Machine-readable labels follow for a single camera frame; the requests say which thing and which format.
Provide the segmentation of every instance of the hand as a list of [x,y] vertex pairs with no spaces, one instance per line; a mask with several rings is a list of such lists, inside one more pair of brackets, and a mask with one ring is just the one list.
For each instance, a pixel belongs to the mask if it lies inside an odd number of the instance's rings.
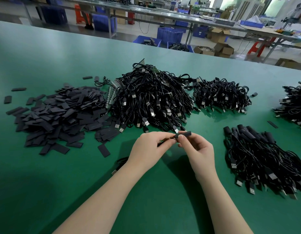
[[[170,139],[174,135],[175,134],[168,132],[141,134],[132,147],[127,163],[132,164],[133,167],[141,168],[144,173],[147,172],[159,161],[162,155],[176,143],[175,139]],[[158,143],[164,139],[167,140],[157,147]]]
[[202,182],[206,179],[217,177],[214,162],[214,150],[210,142],[202,136],[192,133],[191,136],[185,137],[179,135],[177,142],[179,147],[183,147],[192,169],[194,170],[196,179]]

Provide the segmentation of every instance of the green table surface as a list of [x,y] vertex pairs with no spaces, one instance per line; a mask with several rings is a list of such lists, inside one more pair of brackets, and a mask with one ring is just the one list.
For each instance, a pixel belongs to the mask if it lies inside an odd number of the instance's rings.
[[[281,148],[301,157],[301,130],[271,111],[285,96],[282,85],[296,85],[301,71],[7,22],[0,22],[0,233],[51,233],[111,177],[115,161],[129,155],[142,133],[127,128],[106,144],[111,152],[107,158],[98,151],[94,132],[86,133],[81,149],[42,157],[41,147],[24,148],[27,134],[16,133],[14,116],[5,112],[25,106],[29,97],[53,94],[64,82],[92,86],[92,80],[82,77],[121,77],[143,58],[176,75],[226,78],[258,93],[246,115],[194,112],[185,127],[214,145],[218,176],[254,233],[301,233],[301,193],[298,200],[271,190],[247,193],[234,184],[223,144],[223,127],[251,125],[272,132]],[[11,92],[18,87],[27,90]],[[3,104],[7,95],[12,95],[11,104]],[[172,147],[138,181],[111,233],[213,233],[203,192],[183,149]]]

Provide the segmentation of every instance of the forearm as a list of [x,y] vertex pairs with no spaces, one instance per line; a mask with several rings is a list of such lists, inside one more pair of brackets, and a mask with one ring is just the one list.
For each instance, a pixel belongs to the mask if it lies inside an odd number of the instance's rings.
[[207,200],[215,234],[253,234],[216,174],[199,182]]
[[143,174],[125,164],[54,233],[109,233],[130,190]]

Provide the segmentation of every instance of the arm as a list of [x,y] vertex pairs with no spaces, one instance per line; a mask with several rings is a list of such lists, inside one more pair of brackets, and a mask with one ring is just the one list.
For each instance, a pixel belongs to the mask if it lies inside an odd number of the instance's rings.
[[253,234],[217,176],[212,144],[194,133],[188,139],[179,135],[178,142],[201,184],[215,234]]
[[130,190],[176,141],[168,139],[159,147],[157,144],[172,136],[174,134],[168,132],[142,134],[133,145],[125,165],[68,217],[54,234],[109,233]]

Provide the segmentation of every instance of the factory floor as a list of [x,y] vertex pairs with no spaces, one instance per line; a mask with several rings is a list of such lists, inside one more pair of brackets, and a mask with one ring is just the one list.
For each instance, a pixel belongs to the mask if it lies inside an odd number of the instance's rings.
[[[35,6],[31,3],[27,4],[26,6],[32,18],[32,22],[34,26],[49,28],[49,29],[54,29],[59,31],[78,33],[78,34],[93,35],[93,36],[103,37],[103,38],[109,37],[109,34],[106,32],[86,30],[83,24],[76,24],[76,15],[74,10],[66,9],[65,12],[66,12],[68,24],[57,26],[57,25],[49,25],[49,24],[42,23],[42,21],[40,21],[39,19]],[[143,19],[146,18],[147,20],[150,20],[151,18],[150,16],[145,16],[145,15],[142,16],[140,14],[135,15],[135,17],[143,18]],[[23,5],[10,3],[7,2],[6,0],[0,0],[0,20],[12,22],[12,23],[30,25]],[[134,25],[118,24],[117,36],[114,37],[114,39],[132,42],[137,38],[138,35],[144,35],[144,36],[156,38],[158,27],[159,24],[156,25],[156,24],[148,24],[143,22],[138,23],[137,21],[135,22]],[[182,43],[185,43],[187,34],[188,34],[188,30],[186,33],[183,34],[182,41],[181,41]],[[247,52],[254,44],[253,42],[229,38],[226,43],[234,48],[235,51],[234,54],[231,55],[231,58],[235,60],[247,60],[247,61],[260,62],[269,52],[269,49],[265,48],[261,57],[255,57],[254,53],[247,55]],[[215,46],[215,43],[211,42],[209,39],[206,38],[192,37],[191,46],[193,48],[195,46],[207,46],[213,48]],[[301,50],[294,49],[294,48],[283,48],[280,46],[276,47],[276,50],[273,51],[273,53],[270,55],[270,57],[267,59],[265,63],[274,65],[279,58],[288,58],[301,63]]]

